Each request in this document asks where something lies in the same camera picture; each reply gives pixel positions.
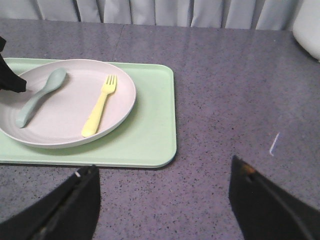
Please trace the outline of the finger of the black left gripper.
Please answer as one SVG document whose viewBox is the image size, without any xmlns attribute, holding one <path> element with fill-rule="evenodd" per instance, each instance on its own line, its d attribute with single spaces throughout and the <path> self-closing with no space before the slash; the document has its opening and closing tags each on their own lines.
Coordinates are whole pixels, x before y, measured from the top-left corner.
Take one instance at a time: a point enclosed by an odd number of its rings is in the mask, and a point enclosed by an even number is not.
<svg viewBox="0 0 320 240">
<path fill-rule="evenodd" d="M 0 55 L 0 89 L 21 93 L 26 91 L 27 81 L 16 75 Z"/>
</svg>

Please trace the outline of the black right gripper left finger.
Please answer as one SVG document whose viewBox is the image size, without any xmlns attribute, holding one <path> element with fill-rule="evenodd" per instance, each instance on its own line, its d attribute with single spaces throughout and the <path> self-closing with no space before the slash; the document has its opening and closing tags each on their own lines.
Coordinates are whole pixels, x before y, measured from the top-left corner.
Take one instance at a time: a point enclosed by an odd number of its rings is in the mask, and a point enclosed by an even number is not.
<svg viewBox="0 0 320 240">
<path fill-rule="evenodd" d="M 95 166 L 75 171 L 59 187 L 0 225 L 2 240 L 90 240 L 101 204 Z"/>
</svg>

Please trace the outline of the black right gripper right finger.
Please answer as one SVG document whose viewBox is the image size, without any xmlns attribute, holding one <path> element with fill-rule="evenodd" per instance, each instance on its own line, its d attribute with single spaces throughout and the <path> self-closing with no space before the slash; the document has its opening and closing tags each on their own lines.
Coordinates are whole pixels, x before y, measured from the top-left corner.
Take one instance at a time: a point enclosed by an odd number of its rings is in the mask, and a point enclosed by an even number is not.
<svg viewBox="0 0 320 240">
<path fill-rule="evenodd" d="M 246 240 L 318 240 L 320 212 L 233 156 L 229 201 Z"/>
</svg>

